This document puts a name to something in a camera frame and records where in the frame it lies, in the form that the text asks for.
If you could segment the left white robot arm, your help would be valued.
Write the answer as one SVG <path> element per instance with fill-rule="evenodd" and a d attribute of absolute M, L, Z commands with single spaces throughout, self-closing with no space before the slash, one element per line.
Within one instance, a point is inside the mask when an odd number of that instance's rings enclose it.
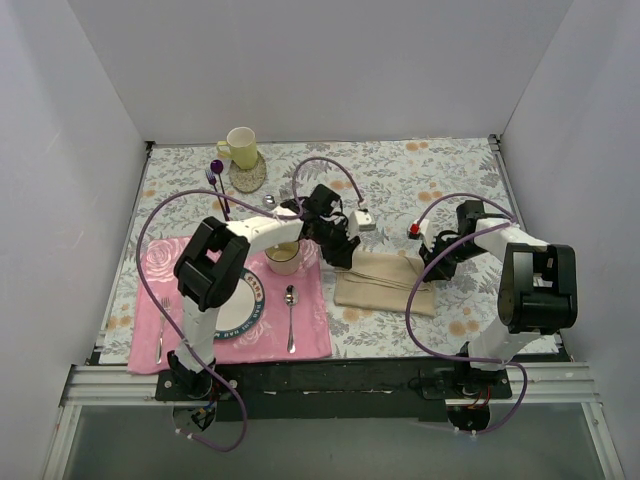
<path fill-rule="evenodd" d="M 342 211 L 341 197 L 320 184 L 308 196 L 283 201 L 265 216 L 221 222 L 203 220 L 174 266 L 183 297 L 181 342 L 167 353 L 173 382 L 190 399 L 213 386 L 214 337 L 221 307 L 241 280 L 247 258 L 281 243 L 310 240 L 324 260 L 349 270 L 360 231 L 373 224 L 368 211 Z"/>

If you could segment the beige linen napkin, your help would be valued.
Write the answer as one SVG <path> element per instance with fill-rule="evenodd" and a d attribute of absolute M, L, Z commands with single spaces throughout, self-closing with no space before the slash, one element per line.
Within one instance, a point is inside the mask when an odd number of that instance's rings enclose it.
<path fill-rule="evenodd" d="M 419 258 L 356 251 L 349 270 L 336 270 L 334 303 L 404 313 L 423 270 L 424 263 Z"/>

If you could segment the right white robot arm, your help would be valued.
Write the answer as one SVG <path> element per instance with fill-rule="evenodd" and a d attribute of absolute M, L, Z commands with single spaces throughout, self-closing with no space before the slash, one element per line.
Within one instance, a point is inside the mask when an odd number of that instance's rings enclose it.
<path fill-rule="evenodd" d="M 575 251 L 536 239 L 509 215 L 485 210 L 480 199 L 456 208 L 457 228 L 438 234 L 425 216 L 407 229 L 422 242 L 419 255 L 429 271 L 423 281 L 450 280 L 459 264 L 489 253 L 501 262 L 497 318 L 463 345 L 459 360 L 435 374 L 441 390 L 463 397 L 488 393 L 507 383 L 507 364 L 525 346 L 554 335 L 577 319 Z"/>

